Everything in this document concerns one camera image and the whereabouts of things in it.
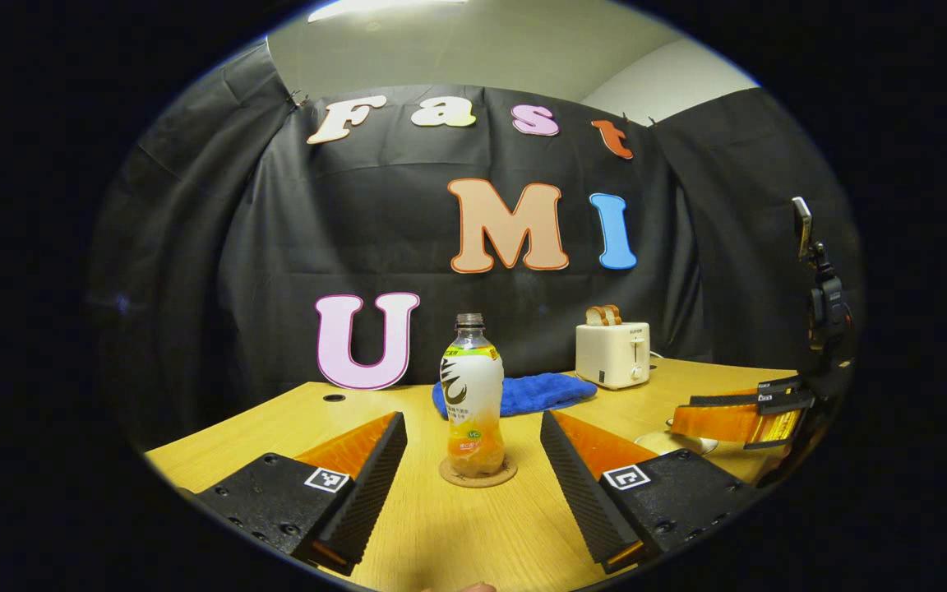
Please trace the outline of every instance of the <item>ceiling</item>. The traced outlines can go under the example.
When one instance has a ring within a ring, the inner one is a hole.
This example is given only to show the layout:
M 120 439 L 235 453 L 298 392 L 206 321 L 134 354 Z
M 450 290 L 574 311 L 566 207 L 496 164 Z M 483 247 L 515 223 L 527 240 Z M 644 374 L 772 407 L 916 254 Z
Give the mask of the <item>ceiling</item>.
M 469 0 L 379 8 L 268 37 L 290 90 L 330 97 L 375 86 L 459 83 L 580 102 L 681 34 L 608 0 Z

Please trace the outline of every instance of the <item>blue towel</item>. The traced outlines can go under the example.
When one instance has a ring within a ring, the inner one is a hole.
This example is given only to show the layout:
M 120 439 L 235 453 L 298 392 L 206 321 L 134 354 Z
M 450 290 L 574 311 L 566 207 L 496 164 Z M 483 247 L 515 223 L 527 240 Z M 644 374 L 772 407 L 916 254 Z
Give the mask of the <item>blue towel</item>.
M 564 374 L 538 374 L 523 378 L 503 378 L 503 405 L 500 416 L 536 413 L 546 409 L 564 409 L 594 396 L 598 387 L 579 378 Z M 444 391 L 441 383 L 433 385 L 433 405 L 441 417 L 448 419 L 444 409 Z

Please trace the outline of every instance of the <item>letter m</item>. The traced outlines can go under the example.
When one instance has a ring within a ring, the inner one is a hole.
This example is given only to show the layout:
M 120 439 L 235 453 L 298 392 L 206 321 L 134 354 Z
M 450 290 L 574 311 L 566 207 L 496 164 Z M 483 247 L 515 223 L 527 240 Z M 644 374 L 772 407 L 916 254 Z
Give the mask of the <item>letter m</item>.
M 524 262 L 530 270 L 568 266 L 568 255 L 561 250 L 561 234 L 557 231 L 559 188 L 544 183 L 526 185 L 514 212 L 484 179 L 456 179 L 448 183 L 448 191 L 459 198 L 461 233 L 459 255 L 451 259 L 452 270 L 477 274 L 495 266 L 496 260 L 484 250 L 485 236 L 507 269 L 518 262 L 525 237 L 529 237 L 529 254 Z

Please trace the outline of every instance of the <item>ceiling light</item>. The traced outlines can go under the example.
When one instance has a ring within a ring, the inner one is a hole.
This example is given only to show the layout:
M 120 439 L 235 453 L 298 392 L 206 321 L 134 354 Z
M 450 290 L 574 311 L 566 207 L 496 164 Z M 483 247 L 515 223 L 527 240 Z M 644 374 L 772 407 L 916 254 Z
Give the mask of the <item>ceiling light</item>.
M 431 2 L 446 2 L 458 4 L 466 0 L 338 0 L 318 8 L 309 15 L 309 22 L 315 22 L 346 14 L 346 12 L 371 11 L 375 8 L 406 7 L 409 4 L 428 4 Z

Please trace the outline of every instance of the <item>white wall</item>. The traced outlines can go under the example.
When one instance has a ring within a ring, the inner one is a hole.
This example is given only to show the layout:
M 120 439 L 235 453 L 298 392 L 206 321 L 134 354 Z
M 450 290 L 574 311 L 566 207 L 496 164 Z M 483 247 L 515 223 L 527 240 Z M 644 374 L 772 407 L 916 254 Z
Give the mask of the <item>white wall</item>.
M 755 80 L 713 50 L 680 39 L 647 53 L 583 99 L 593 108 L 653 124 L 691 106 L 737 90 L 753 89 Z

